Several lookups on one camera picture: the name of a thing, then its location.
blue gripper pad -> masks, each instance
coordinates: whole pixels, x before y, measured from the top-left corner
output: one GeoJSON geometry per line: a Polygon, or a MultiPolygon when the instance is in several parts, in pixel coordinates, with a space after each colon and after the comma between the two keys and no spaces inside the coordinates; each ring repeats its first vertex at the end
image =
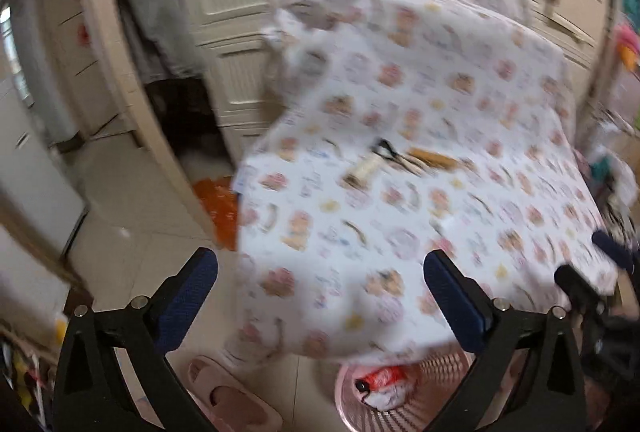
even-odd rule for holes
{"type": "MultiPolygon", "coordinates": [[[[476,309],[459,280],[455,279],[438,254],[444,255],[444,259],[450,262],[449,257],[442,250],[428,253],[424,258],[424,281],[462,349],[478,354],[484,349],[484,334],[488,328],[486,319],[476,309]]],[[[463,277],[460,272],[458,274],[461,281],[474,282],[463,277]]]]}
{"type": "Polygon", "coordinates": [[[170,278],[175,282],[181,281],[181,284],[158,317],[155,345],[160,354],[175,351],[180,346],[217,277],[216,254],[199,248],[180,273],[170,278]]]}

patterned fabric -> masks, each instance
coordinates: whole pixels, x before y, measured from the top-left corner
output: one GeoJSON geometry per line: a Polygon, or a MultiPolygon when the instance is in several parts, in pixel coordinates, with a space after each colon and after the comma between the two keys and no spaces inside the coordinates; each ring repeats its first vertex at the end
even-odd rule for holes
{"type": "Polygon", "coordinates": [[[316,9],[336,12],[334,0],[276,10],[293,107],[236,178],[231,361],[423,358],[453,340],[422,277],[433,249],[521,309],[565,302],[562,263],[612,291],[616,270],[590,239],[600,215],[554,109],[562,51],[510,18],[522,18],[517,0],[504,3],[510,17],[463,1],[349,0],[318,28],[316,9]],[[385,166],[367,193],[345,187],[380,137],[461,167],[385,166]]]}

metal bolt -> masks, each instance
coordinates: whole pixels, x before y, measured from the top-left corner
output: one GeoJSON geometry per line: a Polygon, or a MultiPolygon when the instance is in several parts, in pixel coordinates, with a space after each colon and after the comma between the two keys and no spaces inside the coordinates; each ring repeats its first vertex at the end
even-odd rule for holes
{"type": "Polygon", "coordinates": [[[560,306],[553,306],[551,308],[551,314],[560,320],[566,317],[566,311],[564,310],[563,307],[560,307],[560,306]]]}
{"type": "Polygon", "coordinates": [[[89,311],[89,308],[84,304],[80,304],[76,307],[76,309],[74,309],[74,315],[76,315],[77,317],[83,317],[84,315],[86,315],[87,311],[89,311]]]}
{"type": "Polygon", "coordinates": [[[149,302],[149,299],[144,295],[138,295],[137,297],[133,297],[131,300],[131,307],[133,309],[142,309],[146,306],[146,303],[149,302]]]}
{"type": "Polygon", "coordinates": [[[494,307],[500,311],[507,311],[511,307],[511,303],[504,298],[494,298],[494,307]]]}

pink plastic basket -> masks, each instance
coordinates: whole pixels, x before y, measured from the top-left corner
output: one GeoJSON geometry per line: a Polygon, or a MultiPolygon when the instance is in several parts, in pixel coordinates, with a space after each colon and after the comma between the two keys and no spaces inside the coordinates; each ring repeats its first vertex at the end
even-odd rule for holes
{"type": "Polygon", "coordinates": [[[412,377],[416,376],[414,392],[404,405],[385,411],[374,410],[358,399],[353,382],[362,375],[362,366],[345,365],[335,382],[335,405],[351,432],[422,431],[451,397],[472,362],[473,356],[460,346],[450,346],[417,364],[405,365],[412,377]]]}

tiled floor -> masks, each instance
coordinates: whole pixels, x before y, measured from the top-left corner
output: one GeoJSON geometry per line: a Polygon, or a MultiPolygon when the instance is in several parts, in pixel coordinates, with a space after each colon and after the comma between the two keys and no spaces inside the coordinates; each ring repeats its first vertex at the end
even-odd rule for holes
{"type": "MultiPolygon", "coordinates": [[[[232,173],[223,160],[194,153],[182,160],[191,181],[232,173]]],[[[70,251],[70,259],[95,297],[94,309],[126,305],[135,295],[151,295],[174,275],[198,247],[212,243],[190,218],[162,173],[128,135],[90,142],[74,160],[91,210],[70,251]]],[[[185,340],[167,358],[181,377],[191,358],[217,351],[233,329],[235,253],[216,250],[218,280],[185,340]]],[[[119,354],[134,398],[143,392],[126,354],[119,354]]],[[[288,356],[259,372],[236,374],[277,409],[283,430],[345,430],[333,403],[337,366],[288,356]]]]}

